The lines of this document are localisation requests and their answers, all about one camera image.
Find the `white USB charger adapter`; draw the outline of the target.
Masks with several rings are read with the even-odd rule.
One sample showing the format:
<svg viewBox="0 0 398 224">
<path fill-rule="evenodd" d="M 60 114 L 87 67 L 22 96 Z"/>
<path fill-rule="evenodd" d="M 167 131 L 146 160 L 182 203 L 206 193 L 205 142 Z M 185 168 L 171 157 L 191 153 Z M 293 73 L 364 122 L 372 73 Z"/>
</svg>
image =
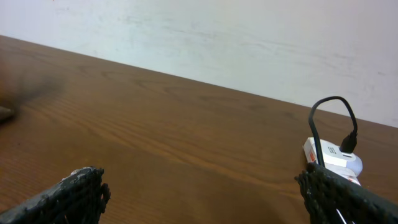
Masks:
<svg viewBox="0 0 398 224">
<path fill-rule="evenodd" d="M 340 147 L 320 140 L 325 167 L 339 175 L 357 177 L 363 170 L 362 160 L 354 153 L 340 151 Z"/>
</svg>

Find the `white power strip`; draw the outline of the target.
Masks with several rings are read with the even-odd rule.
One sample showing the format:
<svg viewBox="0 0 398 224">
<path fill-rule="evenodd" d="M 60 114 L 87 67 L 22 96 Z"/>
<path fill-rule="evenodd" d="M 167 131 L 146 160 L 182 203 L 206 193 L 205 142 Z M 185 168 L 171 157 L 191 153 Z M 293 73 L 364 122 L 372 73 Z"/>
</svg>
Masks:
<svg viewBox="0 0 398 224">
<path fill-rule="evenodd" d="M 360 185 L 358 176 L 363 169 L 362 160 L 354 153 L 341 152 L 340 147 L 331 142 L 321 139 L 320 143 L 325 167 L 349 181 Z M 305 141 L 303 151 L 308 163 L 314 162 L 318 164 L 314 138 L 308 138 Z"/>
</svg>

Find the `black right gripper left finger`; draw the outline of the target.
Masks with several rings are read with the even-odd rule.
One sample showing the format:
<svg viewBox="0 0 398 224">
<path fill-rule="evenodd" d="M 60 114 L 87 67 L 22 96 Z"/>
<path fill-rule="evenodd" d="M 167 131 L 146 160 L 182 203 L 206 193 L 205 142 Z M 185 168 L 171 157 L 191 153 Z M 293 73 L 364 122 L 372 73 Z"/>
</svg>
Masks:
<svg viewBox="0 0 398 224">
<path fill-rule="evenodd" d="M 98 224 L 111 197 L 103 169 L 83 167 L 34 197 L 1 212 L 1 224 Z"/>
</svg>

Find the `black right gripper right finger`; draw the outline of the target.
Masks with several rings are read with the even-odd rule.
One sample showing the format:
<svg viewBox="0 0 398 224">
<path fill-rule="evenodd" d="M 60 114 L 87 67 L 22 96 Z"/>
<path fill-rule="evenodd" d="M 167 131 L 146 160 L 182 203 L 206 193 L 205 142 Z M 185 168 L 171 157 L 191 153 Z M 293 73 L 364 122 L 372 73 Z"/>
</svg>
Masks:
<svg viewBox="0 0 398 224">
<path fill-rule="evenodd" d="M 309 163 L 295 177 L 311 224 L 397 224 L 397 205 L 342 176 Z"/>
</svg>

